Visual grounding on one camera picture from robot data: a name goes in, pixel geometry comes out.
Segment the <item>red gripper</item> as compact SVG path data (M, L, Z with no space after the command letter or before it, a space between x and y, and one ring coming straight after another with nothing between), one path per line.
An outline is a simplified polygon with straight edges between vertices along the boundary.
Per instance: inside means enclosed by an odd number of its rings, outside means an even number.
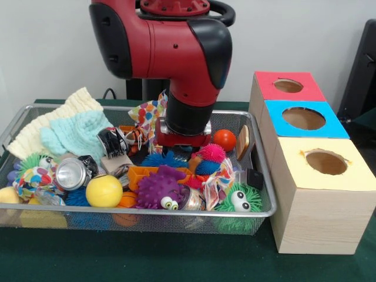
M168 128L165 118L157 118L155 124L155 135L157 144L163 146L162 155L167 156L170 147L183 145L185 152L191 152L192 147L202 147L210 143L212 139L212 125L208 121L204 131L195 136L178 134Z

